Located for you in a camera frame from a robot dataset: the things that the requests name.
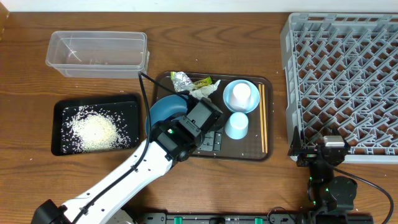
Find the light blue cup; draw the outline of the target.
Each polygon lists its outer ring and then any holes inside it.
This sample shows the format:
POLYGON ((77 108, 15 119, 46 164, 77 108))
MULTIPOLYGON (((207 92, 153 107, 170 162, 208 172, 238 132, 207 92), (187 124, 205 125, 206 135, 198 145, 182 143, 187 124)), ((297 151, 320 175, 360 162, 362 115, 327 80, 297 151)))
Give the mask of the light blue cup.
POLYGON ((227 120, 224 130, 231 139, 242 139, 248 133, 249 120, 242 112, 233 113, 227 120))

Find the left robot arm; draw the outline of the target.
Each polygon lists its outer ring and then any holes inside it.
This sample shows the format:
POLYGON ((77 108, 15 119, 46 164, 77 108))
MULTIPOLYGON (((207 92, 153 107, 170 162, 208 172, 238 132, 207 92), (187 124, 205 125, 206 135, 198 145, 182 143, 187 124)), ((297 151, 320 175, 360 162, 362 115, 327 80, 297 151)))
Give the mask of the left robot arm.
POLYGON ((35 210, 32 223, 107 223, 145 186, 187 160, 222 117, 216 105, 202 98, 188 114, 150 124, 147 139, 126 161, 61 206, 47 200, 35 210))

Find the dark blue plate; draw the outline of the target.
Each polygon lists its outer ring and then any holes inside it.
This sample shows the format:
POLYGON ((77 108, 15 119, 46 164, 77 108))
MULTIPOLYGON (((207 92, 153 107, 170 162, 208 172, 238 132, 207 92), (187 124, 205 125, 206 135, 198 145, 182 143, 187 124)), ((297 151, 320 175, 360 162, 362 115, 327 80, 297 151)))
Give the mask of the dark blue plate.
POLYGON ((150 108, 150 120, 153 127, 156 122, 179 119, 179 117, 186 115, 188 111, 187 99, 188 96, 169 95, 156 101, 150 108))

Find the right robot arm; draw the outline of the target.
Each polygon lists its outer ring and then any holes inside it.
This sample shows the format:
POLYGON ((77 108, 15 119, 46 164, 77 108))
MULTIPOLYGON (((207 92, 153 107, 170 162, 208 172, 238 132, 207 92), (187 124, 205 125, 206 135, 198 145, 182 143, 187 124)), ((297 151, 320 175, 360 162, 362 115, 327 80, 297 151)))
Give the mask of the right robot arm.
POLYGON ((314 148, 305 146, 298 128, 294 128, 288 155, 297 158, 296 165, 308 167, 308 197, 314 214, 345 213, 353 209, 358 185, 345 176, 335 176, 334 169, 345 161, 351 146, 336 128, 314 148))

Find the white rice pile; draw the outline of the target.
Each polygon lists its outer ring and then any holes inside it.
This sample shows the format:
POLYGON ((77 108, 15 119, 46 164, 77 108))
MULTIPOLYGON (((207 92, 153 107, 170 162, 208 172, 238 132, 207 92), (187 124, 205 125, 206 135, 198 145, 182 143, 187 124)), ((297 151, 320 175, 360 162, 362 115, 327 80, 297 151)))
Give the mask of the white rice pile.
POLYGON ((70 106, 62 111, 62 155, 135 147, 139 141, 137 107, 128 103, 70 106))

